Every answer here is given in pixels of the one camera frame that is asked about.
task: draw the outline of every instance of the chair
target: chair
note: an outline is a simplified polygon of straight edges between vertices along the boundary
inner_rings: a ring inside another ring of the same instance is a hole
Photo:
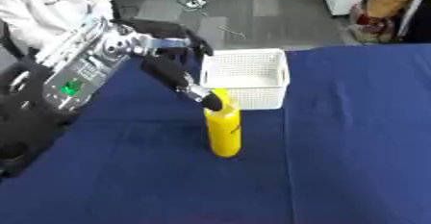
[[[11,31],[6,22],[1,22],[3,26],[3,35],[0,37],[0,44],[17,60],[21,60],[25,57],[25,54],[16,46],[12,40]]]

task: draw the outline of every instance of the green led light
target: green led light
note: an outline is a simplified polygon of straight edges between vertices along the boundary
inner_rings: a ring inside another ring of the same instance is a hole
[[[78,80],[74,80],[71,82],[66,82],[64,86],[60,88],[60,91],[64,94],[67,94],[68,96],[74,96],[76,93],[78,93],[81,90],[82,86],[83,86],[82,82]]]

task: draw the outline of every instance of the robotic arm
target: robotic arm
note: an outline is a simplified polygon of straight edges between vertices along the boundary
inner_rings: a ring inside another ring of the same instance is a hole
[[[36,62],[53,72],[44,84],[42,95],[60,111],[78,110],[135,55],[143,58],[142,69],[165,86],[185,94],[204,108],[220,111],[221,101],[213,93],[197,85],[182,67],[157,55],[159,49],[189,46],[188,38],[155,38],[105,18],[89,18],[79,29],[64,34],[57,43],[36,55]],[[26,73],[18,76],[12,88],[19,88],[15,86],[25,76]]]
[[[36,62],[17,62],[1,73],[0,180],[19,174],[49,148],[134,55],[142,58],[142,70],[165,86],[205,108],[221,110],[218,97],[169,57],[158,55],[159,49],[187,48],[192,41],[196,38],[153,37],[104,18],[89,18],[43,48]]]

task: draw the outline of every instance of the person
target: person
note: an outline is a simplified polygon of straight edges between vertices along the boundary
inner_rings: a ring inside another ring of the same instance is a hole
[[[112,20],[112,0],[0,0],[0,20],[8,24],[14,38],[37,50],[62,33],[79,27],[89,14]],[[176,23],[138,19],[117,20],[116,23],[127,24],[153,37],[188,37],[192,53],[199,61],[205,54],[213,54],[203,38]],[[165,53],[172,59],[180,55],[184,62],[189,50],[170,49]]]
[[[0,19],[13,37],[37,49],[90,13],[112,19],[111,0],[0,0]]]

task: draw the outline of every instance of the blue tablecloth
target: blue tablecloth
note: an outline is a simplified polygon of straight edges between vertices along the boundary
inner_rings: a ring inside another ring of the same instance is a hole
[[[431,223],[431,45],[291,54],[296,224]]]
[[[431,223],[431,46],[289,53],[285,108],[210,152],[201,110],[129,62],[20,178],[0,223]]]
[[[284,125],[284,110],[245,113],[241,154],[217,158],[202,109],[128,62],[0,186],[0,223],[292,223]]]

